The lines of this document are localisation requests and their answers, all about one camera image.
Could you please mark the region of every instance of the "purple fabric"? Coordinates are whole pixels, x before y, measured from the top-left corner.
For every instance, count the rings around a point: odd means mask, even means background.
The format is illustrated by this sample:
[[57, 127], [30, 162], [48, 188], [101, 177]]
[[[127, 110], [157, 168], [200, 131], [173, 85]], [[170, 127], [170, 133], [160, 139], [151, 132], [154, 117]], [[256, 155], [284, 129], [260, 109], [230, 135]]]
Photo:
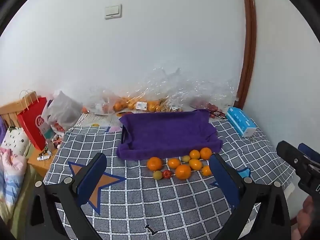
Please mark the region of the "purple fabric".
[[7, 128], [4, 124], [3, 119], [0, 116], [0, 145], [2, 144], [2, 141], [5, 137], [5, 133], [7, 132]]
[[125, 160], [170, 158], [208, 147], [220, 152], [222, 141], [209, 123], [209, 111], [127, 114], [120, 118], [127, 134], [117, 149]]

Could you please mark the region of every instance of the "green tomato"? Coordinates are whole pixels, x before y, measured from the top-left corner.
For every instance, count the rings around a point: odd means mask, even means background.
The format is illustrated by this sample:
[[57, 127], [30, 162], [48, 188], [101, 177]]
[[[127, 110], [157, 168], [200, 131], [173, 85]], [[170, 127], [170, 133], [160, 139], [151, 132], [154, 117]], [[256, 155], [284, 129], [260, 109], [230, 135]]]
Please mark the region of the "green tomato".
[[155, 180], [162, 179], [162, 172], [161, 172], [161, 171], [154, 171], [154, 172], [153, 172], [153, 178], [154, 178]]
[[185, 156], [181, 157], [181, 160], [184, 163], [188, 163], [190, 161], [190, 156], [189, 155], [185, 155]]

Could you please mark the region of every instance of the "wooden headboard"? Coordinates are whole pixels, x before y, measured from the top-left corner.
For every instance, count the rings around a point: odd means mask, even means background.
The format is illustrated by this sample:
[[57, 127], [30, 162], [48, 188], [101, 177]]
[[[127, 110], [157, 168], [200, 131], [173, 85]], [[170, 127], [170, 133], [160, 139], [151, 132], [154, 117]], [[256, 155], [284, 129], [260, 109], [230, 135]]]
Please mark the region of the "wooden headboard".
[[36, 92], [26, 94], [21, 100], [17, 100], [7, 105], [0, 106], [0, 116], [4, 120], [7, 128], [14, 124], [16, 127], [21, 127], [18, 122], [17, 115], [31, 105], [38, 98]]

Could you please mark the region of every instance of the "human hand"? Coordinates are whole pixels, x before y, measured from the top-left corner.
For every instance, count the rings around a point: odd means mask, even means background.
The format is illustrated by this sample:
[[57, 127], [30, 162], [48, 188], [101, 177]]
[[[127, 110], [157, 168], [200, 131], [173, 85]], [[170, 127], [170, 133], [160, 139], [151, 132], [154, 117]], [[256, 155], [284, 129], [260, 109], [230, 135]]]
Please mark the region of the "human hand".
[[302, 207], [303, 208], [297, 215], [298, 228], [292, 231], [291, 240], [301, 239], [301, 237], [307, 231], [311, 224], [313, 213], [313, 200], [311, 196], [308, 196], [306, 198], [306, 200], [303, 202]]

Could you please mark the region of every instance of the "light switch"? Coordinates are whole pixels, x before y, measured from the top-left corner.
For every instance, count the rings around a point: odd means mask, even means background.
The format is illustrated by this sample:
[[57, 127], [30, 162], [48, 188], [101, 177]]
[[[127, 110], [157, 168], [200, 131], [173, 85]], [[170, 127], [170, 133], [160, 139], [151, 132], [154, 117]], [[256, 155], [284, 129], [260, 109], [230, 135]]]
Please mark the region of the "light switch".
[[112, 19], [112, 18], [120, 18], [122, 11], [122, 5], [114, 5], [106, 7], [105, 9], [105, 19]]

